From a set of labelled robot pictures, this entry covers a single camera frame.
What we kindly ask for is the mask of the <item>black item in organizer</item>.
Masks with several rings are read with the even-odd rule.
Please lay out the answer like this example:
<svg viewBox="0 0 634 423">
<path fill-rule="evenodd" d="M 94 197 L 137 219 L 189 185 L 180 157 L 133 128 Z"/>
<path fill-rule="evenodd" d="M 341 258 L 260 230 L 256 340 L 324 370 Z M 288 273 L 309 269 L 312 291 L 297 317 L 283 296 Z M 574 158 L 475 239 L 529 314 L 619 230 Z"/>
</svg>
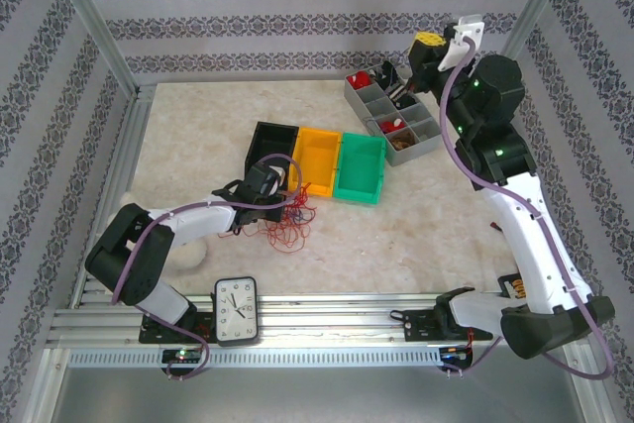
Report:
<svg viewBox="0 0 634 423">
<path fill-rule="evenodd" d="M 385 60 L 381 65 L 374 67 L 371 77 L 383 91 L 388 91 L 401 85 L 398 72 L 394 64 L 389 60 Z"/>
</svg>

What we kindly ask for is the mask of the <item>grey compartment organizer tray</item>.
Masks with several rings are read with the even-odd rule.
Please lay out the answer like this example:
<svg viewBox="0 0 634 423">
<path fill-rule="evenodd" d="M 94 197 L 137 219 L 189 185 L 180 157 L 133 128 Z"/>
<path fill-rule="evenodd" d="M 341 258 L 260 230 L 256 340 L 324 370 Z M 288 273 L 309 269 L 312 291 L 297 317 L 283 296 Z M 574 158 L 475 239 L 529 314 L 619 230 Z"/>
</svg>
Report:
<svg viewBox="0 0 634 423">
<path fill-rule="evenodd" d="M 386 160 L 391 166 L 402 165 L 430 154 L 440 145 L 439 125 L 428 108 L 415 95 L 407 93 L 404 101 L 406 106 L 396 109 L 385 91 L 374 80 L 371 86 L 359 90 L 354 90 L 347 79 L 344 82 L 344 97 L 368 133 L 386 140 Z M 404 129 L 410 130 L 417 138 L 415 146 L 401 152 L 397 152 L 388 141 L 393 133 L 385 135 L 378 124 L 381 120 L 395 117 L 400 117 L 405 122 Z"/>
</svg>

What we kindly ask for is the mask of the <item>brown item in organizer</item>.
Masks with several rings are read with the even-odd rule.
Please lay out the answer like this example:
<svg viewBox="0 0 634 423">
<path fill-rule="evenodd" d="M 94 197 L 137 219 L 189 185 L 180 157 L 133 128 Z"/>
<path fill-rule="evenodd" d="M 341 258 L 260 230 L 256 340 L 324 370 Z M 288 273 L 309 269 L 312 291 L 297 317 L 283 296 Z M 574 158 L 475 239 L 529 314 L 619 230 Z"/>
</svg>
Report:
<svg viewBox="0 0 634 423">
<path fill-rule="evenodd" d="M 390 135 L 388 141 L 397 152 L 404 151 L 417 144 L 416 136 L 408 129 L 395 131 Z"/>
</svg>

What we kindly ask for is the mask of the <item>yellow plastic bin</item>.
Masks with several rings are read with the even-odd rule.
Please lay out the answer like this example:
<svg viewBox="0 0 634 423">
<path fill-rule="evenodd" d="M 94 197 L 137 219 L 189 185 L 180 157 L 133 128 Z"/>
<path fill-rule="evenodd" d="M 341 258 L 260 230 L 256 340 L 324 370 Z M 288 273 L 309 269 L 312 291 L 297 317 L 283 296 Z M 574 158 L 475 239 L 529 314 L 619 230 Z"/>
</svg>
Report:
<svg viewBox="0 0 634 423">
<path fill-rule="evenodd" d="M 308 195 L 332 197 L 343 134 L 301 127 L 292 158 L 299 165 Z"/>
</svg>

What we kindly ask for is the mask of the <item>black plastic bin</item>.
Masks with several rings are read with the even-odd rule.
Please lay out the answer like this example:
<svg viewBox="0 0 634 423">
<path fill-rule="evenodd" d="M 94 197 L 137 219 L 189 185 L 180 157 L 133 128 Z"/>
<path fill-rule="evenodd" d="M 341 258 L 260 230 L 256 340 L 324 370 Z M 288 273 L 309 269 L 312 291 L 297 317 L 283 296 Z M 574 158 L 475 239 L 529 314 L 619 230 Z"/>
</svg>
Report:
<svg viewBox="0 0 634 423">
<path fill-rule="evenodd" d="M 252 165 L 269 155 L 291 157 L 298 133 L 297 126 L 258 121 L 245 158 L 244 172 L 248 172 Z"/>
</svg>

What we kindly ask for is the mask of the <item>green plastic bin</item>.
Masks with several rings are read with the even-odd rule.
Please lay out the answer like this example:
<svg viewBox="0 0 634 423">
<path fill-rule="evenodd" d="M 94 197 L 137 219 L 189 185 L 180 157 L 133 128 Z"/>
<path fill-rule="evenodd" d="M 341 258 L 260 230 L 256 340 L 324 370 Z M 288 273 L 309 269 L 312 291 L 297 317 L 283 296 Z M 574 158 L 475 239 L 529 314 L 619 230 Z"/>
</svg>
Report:
<svg viewBox="0 0 634 423">
<path fill-rule="evenodd" d="M 384 138 L 345 133 L 333 197 L 376 205 L 384 182 L 385 156 Z"/>
</svg>

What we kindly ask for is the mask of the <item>white plush toy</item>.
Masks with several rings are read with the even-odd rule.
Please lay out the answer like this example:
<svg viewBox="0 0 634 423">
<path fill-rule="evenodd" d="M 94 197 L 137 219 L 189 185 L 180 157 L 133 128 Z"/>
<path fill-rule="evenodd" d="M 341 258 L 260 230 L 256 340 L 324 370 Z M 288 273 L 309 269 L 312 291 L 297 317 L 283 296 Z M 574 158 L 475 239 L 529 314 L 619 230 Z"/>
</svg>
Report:
<svg viewBox="0 0 634 423">
<path fill-rule="evenodd" d="M 158 210 L 142 202 L 131 191 L 126 191 L 120 198 L 119 205 L 123 208 L 128 204 L 137 204 L 145 210 Z M 204 238 L 191 240 L 186 244 L 171 248 L 166 256 L 163 273 L 171 276 L 185 275 L 197 270 L 207 256 L 208 246 Z"/>
</svg>

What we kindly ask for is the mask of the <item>black rectangular analog clock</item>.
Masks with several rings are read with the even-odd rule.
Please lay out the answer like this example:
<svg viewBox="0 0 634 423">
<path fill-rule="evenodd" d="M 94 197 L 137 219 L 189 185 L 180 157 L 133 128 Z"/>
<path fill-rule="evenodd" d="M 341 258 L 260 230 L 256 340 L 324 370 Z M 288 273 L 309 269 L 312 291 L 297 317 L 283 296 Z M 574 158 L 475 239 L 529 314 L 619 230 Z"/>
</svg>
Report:
<svg viewBox="0 0 634 423">
<path fill-rule="evenodd" d="M 253 277 L 219 279 L 214 286 L 213 304 L 219 346 L 245 346 L 259 340 L 258 288 Z"/>
</svg>

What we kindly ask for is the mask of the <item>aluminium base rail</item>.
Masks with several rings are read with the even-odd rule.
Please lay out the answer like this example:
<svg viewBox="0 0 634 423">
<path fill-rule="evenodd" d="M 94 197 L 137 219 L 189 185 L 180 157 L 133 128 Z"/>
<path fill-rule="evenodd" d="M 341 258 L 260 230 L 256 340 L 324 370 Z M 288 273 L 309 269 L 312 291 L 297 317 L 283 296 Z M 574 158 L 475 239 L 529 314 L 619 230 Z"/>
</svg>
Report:
<svg viewBox="0 0 634 423">
<path fill-rule="evenodd" d="M 142 312 L 92 293 L 53 314 L 49 349 L 137 348 Z M 409 344 L 392 310 L 427 309 L 435 294 L 291 294 L 259 297 L 259 348 L 357 348 Z"/>
</svg>

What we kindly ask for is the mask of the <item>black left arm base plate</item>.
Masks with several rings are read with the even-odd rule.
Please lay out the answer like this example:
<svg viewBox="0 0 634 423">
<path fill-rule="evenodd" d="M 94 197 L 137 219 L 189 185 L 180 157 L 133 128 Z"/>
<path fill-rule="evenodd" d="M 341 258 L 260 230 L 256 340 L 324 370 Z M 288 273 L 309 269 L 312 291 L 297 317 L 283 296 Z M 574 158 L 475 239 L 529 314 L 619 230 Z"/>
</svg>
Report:
<svg viewBox="0 0 634 423">
<path fill-rule="evenodd" d="M 207 343 L 215 343 L 215 322 L 212 312 L 187 312 L 179 321 L 176 327 L 184 329 L 191 334 L 204 339 Z M 197 341 L 188 335 L 175 331 L 155 319 L 144 316 L 139 332 L 139 342 L 141 344 L 196 344 Z"/>
</svg>

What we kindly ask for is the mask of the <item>aluminium side rail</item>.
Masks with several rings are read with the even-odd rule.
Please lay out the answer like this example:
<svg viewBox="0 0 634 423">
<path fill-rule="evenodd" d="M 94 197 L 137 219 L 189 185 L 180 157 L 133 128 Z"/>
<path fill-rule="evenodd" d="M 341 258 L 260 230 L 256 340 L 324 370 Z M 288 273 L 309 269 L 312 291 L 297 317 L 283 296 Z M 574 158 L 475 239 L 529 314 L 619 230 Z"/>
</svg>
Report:
<svg viewBox="0 0 634 423">
<path fill-rule="evenodd" d="M 131 103 L 123 118 L 112 160 L 108 166 L 102 194 L 92 221 L 90 234 L 87 237 L 84 252 L 79 261 L 73 292 L 68 302 L 70 309 L 78 308 L 82 301 L 83 289 L 87 279 L 84 263 L 88 253 L 107 227 L 108 218 L 119 209 L 122 196 L 132 185 L 156 89 L 155 85 L 141 86 L 135 101 Z"/>
</svg>

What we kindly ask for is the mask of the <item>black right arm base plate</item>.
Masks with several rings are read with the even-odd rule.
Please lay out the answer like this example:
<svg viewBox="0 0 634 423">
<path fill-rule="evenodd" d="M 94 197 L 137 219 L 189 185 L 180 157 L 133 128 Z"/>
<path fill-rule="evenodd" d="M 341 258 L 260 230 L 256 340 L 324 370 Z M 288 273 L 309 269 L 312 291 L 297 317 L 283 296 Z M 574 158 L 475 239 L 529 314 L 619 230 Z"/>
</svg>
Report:
<svg viewBox="0 0 634 423">
<path fill-rule="evenodd" d="M 458 325 L 453 316 L 444 310 L 392 310 L 389 317 L 402 324 L 406 342 L 466 342 L 469 339 L 493 339 L 489 332 Z"/>
</svg>

